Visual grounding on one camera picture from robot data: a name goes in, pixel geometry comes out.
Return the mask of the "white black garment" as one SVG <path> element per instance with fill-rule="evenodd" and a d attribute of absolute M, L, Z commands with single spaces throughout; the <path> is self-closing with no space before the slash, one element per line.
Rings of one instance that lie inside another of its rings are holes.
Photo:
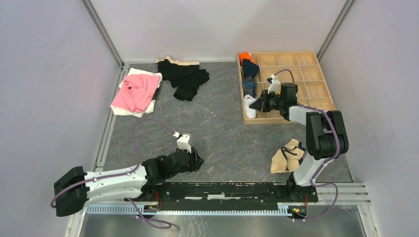
<path fill-rule="evenodd" d="M 256 118 L 257 110 L 250 108 L 250 105 L 253 104 L 255 101 L 256 99 L 252 97 L 251 95 L 247 94 L 244 96 L 245 113 L 246 113 L 246 118 L 248 119 Z"/>

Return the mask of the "navy striped boxer underwear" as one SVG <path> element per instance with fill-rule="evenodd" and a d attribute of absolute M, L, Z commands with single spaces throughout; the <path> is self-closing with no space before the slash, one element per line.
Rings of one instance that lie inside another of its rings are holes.
<path fill-rule="evenodd" d="M 245 77 L 244 79 L 242 79 L 242 89 L 243 89 L 244 96 L 248 95 L 255 98 L 256 87 L 257 87 L 257 81 L 254 77 Z"/>

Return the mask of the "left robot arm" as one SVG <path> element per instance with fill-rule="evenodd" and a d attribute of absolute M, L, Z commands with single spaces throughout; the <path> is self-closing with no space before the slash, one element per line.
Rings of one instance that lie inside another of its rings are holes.
<path fill-rule="evenodd" d="M 71 168 L 53 185 L 50 205 L 58 217 L 73 215 L 89 205 L 115 199 L 155 196 L 153 185 L 161 184 L 179 173 L 196 172 L 204 164 L 197 149 L 177 149 L 167 156 L 158 156 L 128 168 L 85 172 L 83 167 Z"/>

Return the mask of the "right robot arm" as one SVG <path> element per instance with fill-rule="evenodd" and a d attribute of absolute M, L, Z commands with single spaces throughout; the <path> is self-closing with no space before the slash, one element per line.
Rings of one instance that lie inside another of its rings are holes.
<path fill-rule="evenodd" d="M 264 90 L 259 99 L 250 104 L 251 109 L 267 113 L 279 111 L 287 121 L 306 127 L 306 150 L 301 166 L 292 173 L 286 186 L 286 197 L 299 201 L 305 196 L 307 186 L 315 186 L 315 180 L 329 162 L 347 153 L 349 141 L 342 112 L 324 111 L 298 103 L 298 86 L 284 83 L 280 93 Z"/>

